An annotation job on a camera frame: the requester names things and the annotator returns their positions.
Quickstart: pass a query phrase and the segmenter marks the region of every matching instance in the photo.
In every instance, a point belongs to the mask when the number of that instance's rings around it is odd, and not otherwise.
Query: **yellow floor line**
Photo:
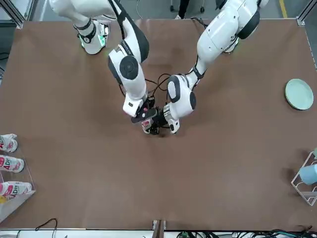
[[[279,4],[281,6],[282,14],[284,18],[287,18],[287,12],[284,4],[284,0],[279,0]]]

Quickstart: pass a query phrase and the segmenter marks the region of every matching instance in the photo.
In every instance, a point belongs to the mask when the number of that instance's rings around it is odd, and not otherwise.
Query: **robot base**
[[[90,55],[95,55],[99,53],[101,49],[106,46],[107,38],[109,35],[109,26],[101,24],[95,20],[93,20],[93,23],[96,26],[96,34],[92,38],[91,43],[86,43],[79,37],[81,41],[81,46]]]

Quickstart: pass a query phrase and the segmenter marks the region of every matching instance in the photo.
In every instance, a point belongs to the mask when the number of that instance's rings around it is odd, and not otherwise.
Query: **brown table surface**
[[[146,78],[186,73],[202,27],[191,20],[144,20]],[[112,25],[109,48],[119,43]],[[26,22],[15,33],[0,88],[1,133],[14,132],[37,192],[1,227],[300,230],[317,209],[290,182],[317,146],[317,103],[285,100],[288,80],[317,92],[305,29],[262,20],[233,54],[221,55],[195,89],[197,108],[177,135],[132,125],[107,66],[80,47],[70,22]],[[159,92],[157,98],[164,99]]]

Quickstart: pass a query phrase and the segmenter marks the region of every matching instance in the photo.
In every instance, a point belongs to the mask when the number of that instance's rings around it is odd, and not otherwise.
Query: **chair leg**
[[[174,11],[173,0],[170,0],[169,10],[170,10],[170,11]]]
[[[201,13],[204,13],[205,12],[205,0],[203,0],[203,4],[202,4],[202,6],[201,6],[201,8],[200,8],[200,12]]]

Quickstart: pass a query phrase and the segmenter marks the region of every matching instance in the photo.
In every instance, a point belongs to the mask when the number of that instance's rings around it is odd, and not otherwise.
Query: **gray floor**
[[[191,0],[186,12],[186,18],[198,16],[203,19],[213,19],[218,11],[215,10],[215,0],[205,0],[205,12],[200,13],[203,0]],[[284,0],[288,17],[296,17],[309,0]],[[173,19],[177,15],[180,0],[174,0],[174,12],[170,12],[170,0],[139,0],[139,13],[144,19],[165,18]],[[122,5],[133,19],[139,19],[137,0],[121,0]],[[268,5],[261,9],[261,18],[282,18],[280,0],[269,0]],[[67,21],[67,18],[57,16],[51,9],[48,0],[35,0],[31,15],[33,21]],[[312,53],[317,57],[317,7],[306,20],[306,31]],[[0,52],[9,52],[13,41],[14,27],[0,27]],[[0,60],[0,67],[5,68],[6,61]]]
[[[180,0],[174,0],[173,5],[175,12],[170,12],[170,0],[140,0],[139,1],[139,13],[142,18],[160,18],[160,19],[173,19],[177,15],[177,9]],[[215,10],[215,0],[205,0],[205,12],[200,13],[200,7],[202,0],[192,0],[189,2],[189,6],[186,12],[186,17],[198,16],[205,19],[212,19],[218,11]],[[122,5],[129,13],[131,18],[139,19],[137,14],[137,0],[122,0]],[[278,0],[270,0],[268,5],[261,10],[261,18],[281,18],[282,13],[279,6]],[[33,14],[33,20],[36,21],[61,21],[67,20],[65,18],[56,16],[52,11],[47,0],[38,0],[35,12]]]

